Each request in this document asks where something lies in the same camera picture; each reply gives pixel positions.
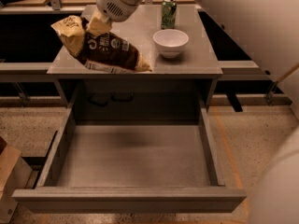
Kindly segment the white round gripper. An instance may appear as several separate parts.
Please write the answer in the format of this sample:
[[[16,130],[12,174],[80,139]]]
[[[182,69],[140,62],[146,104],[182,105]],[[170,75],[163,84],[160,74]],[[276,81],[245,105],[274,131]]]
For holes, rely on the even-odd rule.
[[[96,0],[97,8],[87,24],[86,31],[98,37],[112,29],[112,21],[126,21],[142,0]]]

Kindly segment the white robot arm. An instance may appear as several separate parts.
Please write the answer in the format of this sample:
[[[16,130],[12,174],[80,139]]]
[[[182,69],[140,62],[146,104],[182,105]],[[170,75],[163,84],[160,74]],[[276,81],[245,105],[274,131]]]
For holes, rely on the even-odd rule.
[[[298,104],[299,0],[194,1]],[[299,127],[261,178],[248,224],[299,224]]]

